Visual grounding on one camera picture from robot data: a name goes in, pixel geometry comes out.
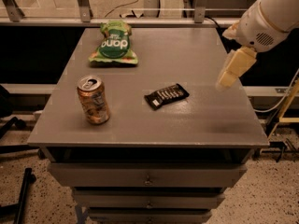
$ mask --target green bag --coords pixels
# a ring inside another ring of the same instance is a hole
[[[138,58],[131,50],[131,26],[124,21],[102,23],[100,28],[104,41],[89,57],[90,62],[106,63],[107,66],[118,63],[120,66],[137,65]]]

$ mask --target white cable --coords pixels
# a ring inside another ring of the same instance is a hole
[[[283,95],[283,97],[280,99],[280,101],[276,105],[274,105],[272,108],[269,108],[267,110],[254,109],[254,111],[258,112],[258,113],[267,113],[267,112],[270,112],[270,111],[276,109],[281,104],[281,102],[287,97],[287,95],[289,94],[289,91],[291,89],[292,83],[295,81],[298,73],[299,73],[299,69],[297,69],[297,72],[295,73],[295,76],[293,76],[292,81],[291,81],[288,89],[286,90],[285,94]]]

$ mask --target gray tabletop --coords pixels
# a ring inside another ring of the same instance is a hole
[[[225,92],[215,82],[226,57],[215,29],[135,28],[134,68],[91,67],[103,39],[86,29],[28,140],[40,147],[266,147],[268,141],[240,83]],[[99,75],[111,110],[91,125],[77,95],[78,80]],[[152,91],[179,83],[190,96],[153,111]]]

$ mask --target soda can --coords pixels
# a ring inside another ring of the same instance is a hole
[[[110,118],[104,82],[99,76],[82,77],[78,81],[77,92],[87,121],[91,124],[101,124]]]

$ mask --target can top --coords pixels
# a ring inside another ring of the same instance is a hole
[[[94,91],[102,84],[102,80],[96,75],[87,75],[78,81],[78,88],[82,91]]]

